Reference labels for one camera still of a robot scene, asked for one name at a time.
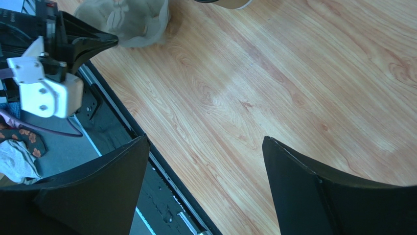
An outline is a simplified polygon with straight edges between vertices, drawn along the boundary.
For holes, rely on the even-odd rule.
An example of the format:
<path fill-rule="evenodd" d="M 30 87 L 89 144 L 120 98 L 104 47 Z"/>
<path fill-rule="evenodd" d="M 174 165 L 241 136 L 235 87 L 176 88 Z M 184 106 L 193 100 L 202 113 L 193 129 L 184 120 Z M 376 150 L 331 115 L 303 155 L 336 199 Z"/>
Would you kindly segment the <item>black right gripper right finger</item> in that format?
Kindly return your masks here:
<path fill-rule="evenodd" d="M 345 173 L 272 137 L 262 151 L 283 235 L 416 234 L 416 186 Z"/>

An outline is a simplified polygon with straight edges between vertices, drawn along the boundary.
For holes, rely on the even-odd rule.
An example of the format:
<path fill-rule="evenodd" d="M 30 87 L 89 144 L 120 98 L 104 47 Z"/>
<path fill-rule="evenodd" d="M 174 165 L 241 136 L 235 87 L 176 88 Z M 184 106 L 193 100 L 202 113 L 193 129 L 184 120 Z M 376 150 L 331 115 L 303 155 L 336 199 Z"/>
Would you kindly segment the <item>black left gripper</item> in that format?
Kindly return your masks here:
<path fill-rule="evenodd" d="M 6 7 L 18 0 L 0 2 L 0 64 L 20 57 L 29 46 L 42 37 L 43 51 L 53 59 L 65 62 L 68 73 L 97 54 L 117 46 L 116 35 L 103 32 L 75 16 L 59 11 L 52 0 L 24 0 L 14 11 Z"/>

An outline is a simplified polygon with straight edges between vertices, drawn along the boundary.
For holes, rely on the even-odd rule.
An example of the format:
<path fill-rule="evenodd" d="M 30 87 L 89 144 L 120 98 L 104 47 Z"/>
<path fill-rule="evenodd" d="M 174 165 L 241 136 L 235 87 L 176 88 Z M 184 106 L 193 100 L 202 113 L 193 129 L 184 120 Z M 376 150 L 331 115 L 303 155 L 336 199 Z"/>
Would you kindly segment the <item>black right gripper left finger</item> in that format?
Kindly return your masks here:
<path fill-rule="evenodd" d="M 32 185 L 2 187 L 1 234 L 129 234 L 149 151 L 143 135 Z"/>

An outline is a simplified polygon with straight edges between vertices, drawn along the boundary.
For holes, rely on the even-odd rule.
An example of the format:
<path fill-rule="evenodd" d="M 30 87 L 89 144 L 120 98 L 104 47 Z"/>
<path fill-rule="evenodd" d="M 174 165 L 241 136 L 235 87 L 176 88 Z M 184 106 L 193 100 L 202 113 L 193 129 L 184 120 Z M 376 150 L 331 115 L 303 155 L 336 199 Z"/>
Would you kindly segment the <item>single cardboard cup carrier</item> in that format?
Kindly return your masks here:
<path fill-rule="evenodd" d="M 143 48 L 166 41 L 168 0 L 85 0 L 74 16 L 116 35 L 121 47 Z"/>

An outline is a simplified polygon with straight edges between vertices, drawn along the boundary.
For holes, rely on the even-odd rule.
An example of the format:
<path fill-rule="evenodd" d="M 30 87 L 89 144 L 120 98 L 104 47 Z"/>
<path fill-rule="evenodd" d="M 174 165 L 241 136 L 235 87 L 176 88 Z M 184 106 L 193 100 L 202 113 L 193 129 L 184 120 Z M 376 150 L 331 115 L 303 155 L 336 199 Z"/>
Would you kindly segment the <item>single paper cup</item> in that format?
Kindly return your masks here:
<path fill-rule="evenodd" d="M 239 10 L 248 6 L 253 0 L 195 0 L 199 3 L 211 3 L 226 9 Z"/>

